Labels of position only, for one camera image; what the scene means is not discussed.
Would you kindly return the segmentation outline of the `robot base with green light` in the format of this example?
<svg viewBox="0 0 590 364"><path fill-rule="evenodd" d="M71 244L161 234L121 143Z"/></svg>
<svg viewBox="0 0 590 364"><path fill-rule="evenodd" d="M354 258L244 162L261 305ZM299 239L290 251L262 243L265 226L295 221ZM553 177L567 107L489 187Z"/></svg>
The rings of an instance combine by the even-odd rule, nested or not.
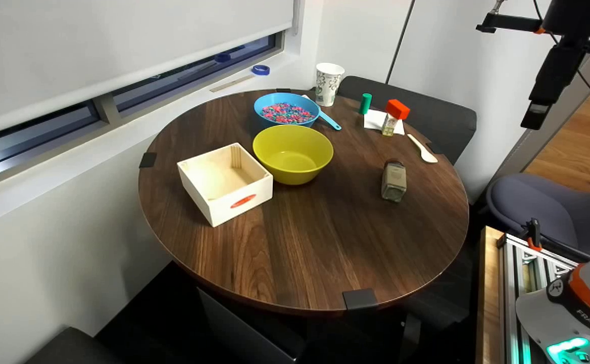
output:
<svg viewBox="0 0 590 364"><path fill-rule="evenodd" d="M521 295L516 316L551 364L590 364L590 261Z"/></svg>

